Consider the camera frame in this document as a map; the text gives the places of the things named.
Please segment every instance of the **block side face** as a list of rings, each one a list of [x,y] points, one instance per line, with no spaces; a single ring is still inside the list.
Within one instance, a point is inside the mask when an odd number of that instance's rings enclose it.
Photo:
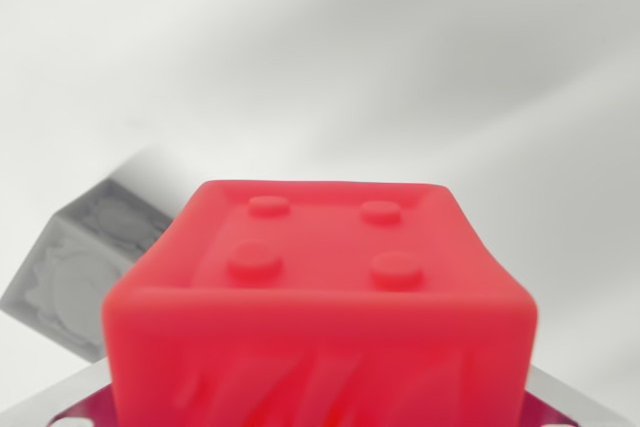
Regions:
[[[88,360],[104,355],[100,302],[130,262],[66,219],[49,221],[3,309]]]
[[[87,229],[131,260],[139,258],[171,219],[122,187],[105,180],[58,214]]]

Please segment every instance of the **gray block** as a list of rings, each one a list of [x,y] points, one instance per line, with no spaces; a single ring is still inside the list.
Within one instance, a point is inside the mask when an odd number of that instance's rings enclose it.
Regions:
[[[105,180],[58,211],[0,299],[0,308],[89,361],[104,356],[104,295],[171,219]]]

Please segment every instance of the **gray background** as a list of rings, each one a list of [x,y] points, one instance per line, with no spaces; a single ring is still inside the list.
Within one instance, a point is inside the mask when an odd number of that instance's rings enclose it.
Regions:
[[[537,365],[640,422],[639,2],[0,0],[0,288],[151,143],[443,183],[538,300]],[[0,410],[82,365],[0,315]]]

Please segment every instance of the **red block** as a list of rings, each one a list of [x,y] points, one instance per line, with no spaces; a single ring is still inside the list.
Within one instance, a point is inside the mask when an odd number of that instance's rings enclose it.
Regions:
[[[220,181],[103,320],[121,427],[515,427],[536,307],[444,187]]]

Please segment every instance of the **cube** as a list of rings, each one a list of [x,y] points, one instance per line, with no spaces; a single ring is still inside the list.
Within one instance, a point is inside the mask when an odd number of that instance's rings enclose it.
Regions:
[[[105,180],[54,214],[0,301],[79,356],[104,357],[102,299],[170,219]]]
[[[536,306],[444,187],[217,181],[103,325],[121,427],[515,427]]]

